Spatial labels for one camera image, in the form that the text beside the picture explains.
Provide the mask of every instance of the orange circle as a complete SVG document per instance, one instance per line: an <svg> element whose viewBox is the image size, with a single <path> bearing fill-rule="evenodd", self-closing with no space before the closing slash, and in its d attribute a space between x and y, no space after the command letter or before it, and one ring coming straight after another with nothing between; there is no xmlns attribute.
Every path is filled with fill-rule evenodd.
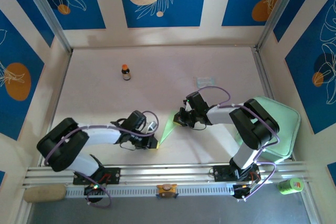
<svg viewBox="0 0 336 224"><path fill-rule="evenodd" d="M313 84L314 84L316 87L320 87L320 86L322 86L322 84L323 84L323 74L321 74L320 72L316 72L316 73L313 75L312 81L313 81Z"/></svg>
<svg viewBox="0 0 336 224"><path fill-rule="evenodd" d="M61 4L57 7L58 11L64 15L68 15L70 13L70 8L67 5Z"/></svg>
<svg viewBox="0 0 336 224"><path fill-rule="evenodd" d="M24 101L27 99L31 85L30 73L25 65L21 63L9 64L6 68L7 71L23 77L20 78L21 81L15 79L9 79L5 82L6 90L8 95L16 101Z"/></svg>
<svg viewBox="0 0 336 224"><path fill-rule="evenodd" d="M273 10L277 0L261 0L252 10L252 18L254 21L266 21Z"/></svg>

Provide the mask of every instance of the white table surface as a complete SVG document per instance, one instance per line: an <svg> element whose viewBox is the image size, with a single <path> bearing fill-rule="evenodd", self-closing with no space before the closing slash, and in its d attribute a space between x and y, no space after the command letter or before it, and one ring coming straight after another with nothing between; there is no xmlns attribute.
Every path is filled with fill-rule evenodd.
<svg viewBox="0 0 336 224"><path fill-rule="evenodd" d="M124 81L121 65L132 79ZM227 89L231 103L264 95L250 47L169 46L75 49L61 92L53 127L66 117L102 124L128 117L134 110L155 112L160 140L171 111L196 91L195 77L214 77ZM208 105L226 100L221 90L201 91ZM158 150L121 149L96 145L82 151L103 164L193 164L228 162L237 152L233 125L208 126L204 131L176 127Z"/></svg>

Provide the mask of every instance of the green cylinder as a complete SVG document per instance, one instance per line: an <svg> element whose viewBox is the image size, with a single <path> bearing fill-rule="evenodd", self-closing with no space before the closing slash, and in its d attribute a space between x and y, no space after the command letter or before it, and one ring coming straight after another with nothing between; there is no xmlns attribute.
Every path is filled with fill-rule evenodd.
<svg viewBox="0 0 336 224"><path fill-rule="evenodd" d="M293 194L303 190L303 181L299 178L291 178L278 184L278 189L282 194Z"/></svg>

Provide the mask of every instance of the white wall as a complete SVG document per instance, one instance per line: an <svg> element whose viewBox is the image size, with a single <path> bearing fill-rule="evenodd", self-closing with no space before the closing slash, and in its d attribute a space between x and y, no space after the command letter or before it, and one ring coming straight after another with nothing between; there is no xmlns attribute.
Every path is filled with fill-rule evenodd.
<svg viewBox="0 0 336 224"><path fill-rule="evenodd" d="M293 79L285 63L285 57L310 25L327 0L306 0L279 43L272 34L261 56L278 101L296 109L302 117L294 153L298 160L307 161L312 176L312 192L323 223L336 219L336 188L327 170L335 162L336 124L314 135L301 103Z"/></svg>
<svg viewBox="0 0 336 224"><path fill-rule="evenodd" d="M204 0L200 27L127 28L121 0L98 0L106 29L67 30L74 48L143 45L255 45L263 26L222 27L228 0Z"/></svg>
<svg viewBox="0 0 336 224"><path fill-rule="evenodd" d="M69 56L57 39L48 47L15 0L0 0L0 9L45 63L18 140L0 133L0 170L6 172L0 190L0 223L15 223L22 182L38 156L36 144L47 131Z"/></svg>

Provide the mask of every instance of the small bottle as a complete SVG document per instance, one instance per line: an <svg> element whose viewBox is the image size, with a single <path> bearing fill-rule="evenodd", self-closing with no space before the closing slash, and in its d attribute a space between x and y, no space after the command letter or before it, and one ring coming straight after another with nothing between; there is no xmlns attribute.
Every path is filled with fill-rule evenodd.
<svg viewBox="0 0 336 224"><path fill-rule="evenodd" d="M122 65L121 72L122 72L122 77L124 78L125 81L128 81L131 79L130 69L128 68L126 64Z"/></svg>

